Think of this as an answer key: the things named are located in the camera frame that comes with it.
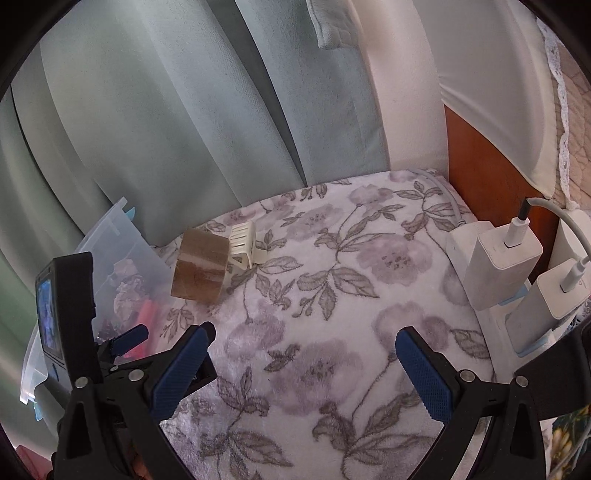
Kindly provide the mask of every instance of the red object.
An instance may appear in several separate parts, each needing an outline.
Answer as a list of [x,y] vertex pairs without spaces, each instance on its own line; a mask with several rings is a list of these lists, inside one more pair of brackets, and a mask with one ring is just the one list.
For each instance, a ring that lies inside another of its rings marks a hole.
[[[156,314],[158,313],[158,304],[152,300],[146,300],[141,309],[139,310],[139,315],[135,323],[131,326],[131,328],[137,325],[146,325],[148,328],[148,332],[152,330],[152,324],[154,323],[154,319],[156,318]],[[140,358],[145,358],[149,354],[148,347],[150,346],[150,337],[145,342],[140,343],[138,346],[132,348],[129,352],[124,355],[124,358],[129,360],[139,360]]]

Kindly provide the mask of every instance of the white wall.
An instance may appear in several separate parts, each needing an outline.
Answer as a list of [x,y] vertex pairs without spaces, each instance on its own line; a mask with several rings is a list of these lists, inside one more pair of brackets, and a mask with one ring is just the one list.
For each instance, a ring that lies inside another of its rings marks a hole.
[[447,174],[447,134],[431,48],[412,0],[349,0],[393,170]]

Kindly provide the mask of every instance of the white charger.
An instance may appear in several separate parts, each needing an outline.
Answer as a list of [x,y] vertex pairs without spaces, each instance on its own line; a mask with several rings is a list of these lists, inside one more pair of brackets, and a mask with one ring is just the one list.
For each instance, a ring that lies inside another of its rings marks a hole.
[[507,317],[505,326],[515,353],[529,353],[548,331],[568,319],[590,293],[584,265],[574,258],[542,273]]
[[513,220],[511,224],[478,235],[462,282],[475,310],[490,308],[513,297],[544,251],[528,226],[527,217],[526,222]]

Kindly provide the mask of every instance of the pink item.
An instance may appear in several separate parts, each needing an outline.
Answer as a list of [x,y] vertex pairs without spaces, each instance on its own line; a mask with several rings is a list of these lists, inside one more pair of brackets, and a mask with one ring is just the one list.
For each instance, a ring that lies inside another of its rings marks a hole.
[[18,457],[21,459],[35,480],[45,480],[47,474],[53,470],[53,466],[49,460],[42,457],[38,453],[29,450],[27,447],[19,445],[16,448],[16,451]]

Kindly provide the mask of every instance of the white plastic clip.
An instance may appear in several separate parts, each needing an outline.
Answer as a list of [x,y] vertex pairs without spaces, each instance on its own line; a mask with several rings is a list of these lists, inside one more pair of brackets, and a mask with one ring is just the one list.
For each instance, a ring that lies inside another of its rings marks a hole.
[[230,231],[230,263],[246,270],[252,264],[267,261],[267,251],[255,246],[256,233],[253,222],[239,223]]

